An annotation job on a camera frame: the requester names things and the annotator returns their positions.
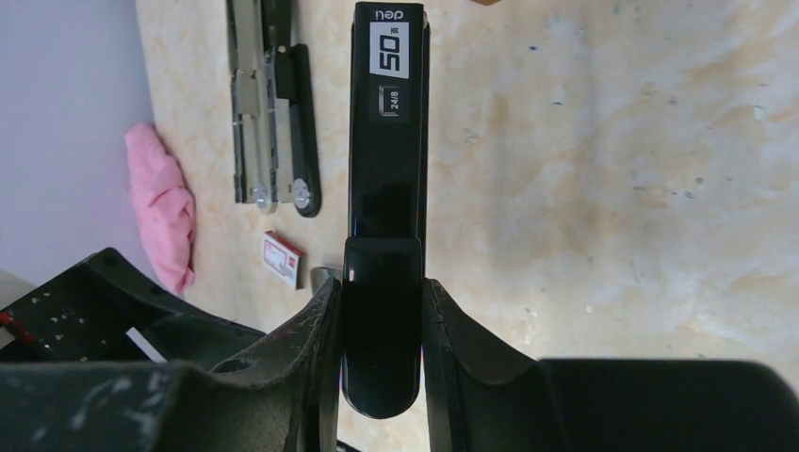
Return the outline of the black stapler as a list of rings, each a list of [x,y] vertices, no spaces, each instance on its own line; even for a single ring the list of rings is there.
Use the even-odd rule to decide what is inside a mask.
[[[354,8],[342,389],[373,419],[405,412],[419,390],[430,37],[421,4]]]
[[[293,1],[264,1],[265,57],[277,202],[313,218],[322,206],[308,46],[292,41]]]

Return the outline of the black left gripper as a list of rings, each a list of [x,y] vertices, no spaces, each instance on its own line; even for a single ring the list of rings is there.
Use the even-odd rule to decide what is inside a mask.
[[[212,315],[106,248],[1,310],[1,361],[219,363],[263,332]]]

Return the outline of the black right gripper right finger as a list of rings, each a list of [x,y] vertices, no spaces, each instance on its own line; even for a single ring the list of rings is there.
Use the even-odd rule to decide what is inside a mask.
[[[434,451],[794,451],[798,398],[753,362],[542,359],[422,289]]]

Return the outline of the red white staple box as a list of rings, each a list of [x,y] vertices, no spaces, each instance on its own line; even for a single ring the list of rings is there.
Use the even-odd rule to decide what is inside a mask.
[[[261,245],[262,262],[294,290],[302,288],[303,257],[302,250],[275,231],[264,232]]]

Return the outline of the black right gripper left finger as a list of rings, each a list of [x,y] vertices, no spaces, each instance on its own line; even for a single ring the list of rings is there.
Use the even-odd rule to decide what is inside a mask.
[[[1,368],[5,451],[333,451],[341,285],[211,370],[184,361]]]

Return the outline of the grey silver stapler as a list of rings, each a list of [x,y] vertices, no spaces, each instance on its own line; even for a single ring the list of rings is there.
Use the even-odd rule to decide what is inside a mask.
[[[260,1],[228,1],[228,51],[234,139],[235,200],[266,214],[277,208]]]

